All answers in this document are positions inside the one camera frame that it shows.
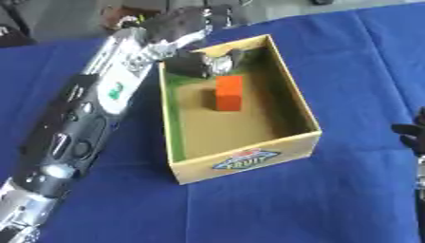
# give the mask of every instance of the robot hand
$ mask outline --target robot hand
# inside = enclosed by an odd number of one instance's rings
[[[190,52],[181,48],[202,41],[214,29],[245,25],[247,21],[240,12],[240,7],[231,5],[210,8],[187,7],[142,23],[137,20],[124,22],[122,26],[145,28],[152,49],[170,53],[169,56],[157,56],[158,60],[165,59],[170,72],[196,78],[209,78],[227,74],[236,68],[242,60],[244,51],[234,49],[224,56],[210,57],[202,52]]]
[[[425,155],[425,107],[420,109],[414,124],[394,124],[392,129],[401,135],[401,142],[411,148],[417,157]]]
[[[418,157],[416,177],[416,218],[421,242],[425,242],[425,107],[419,110],[414,124],[394,124],[401,142]]]

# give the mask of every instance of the cardboard box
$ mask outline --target cardboard box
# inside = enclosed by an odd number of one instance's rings
[[[220,56],[233,48],[247,50],[231,74],[244,79],[241,111],[215,110],[215,78],[159,67],[168,160],[180,184],[308,157],[322,134],[271,36],[198,51]]]

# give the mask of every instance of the robotic arm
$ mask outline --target robotic arm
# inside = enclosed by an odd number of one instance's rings
[[[401,142],[412,149],[417,160],[416,212],[421,242],[425,242],[425,107],[415,118],[415,124],[394,124]]]
[[[232,26],[231,16],[230,6],[177,9],[107,38],[21,147],[18,166],[0,189],[0,243],[37,241],[40,227],[65,200],[72,184],[87,174],[118,128],[154,64],[216,28]],[[229,71],[237,56],[212,59],[186,54],[188,60],[202,61],[202,68],[195,71],[201,76]]]

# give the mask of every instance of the white sticker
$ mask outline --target white sticker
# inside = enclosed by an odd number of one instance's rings
[[[144,76],[136,77],[124,65],[115,62],[98,85],[98,99],[103,109],[115,115],[121,113],[139,88]]]

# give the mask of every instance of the red block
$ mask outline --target red block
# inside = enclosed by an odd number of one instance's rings
[[[239,111],[242,108],[242,76],[218,76],[215,89],[216,109]]]

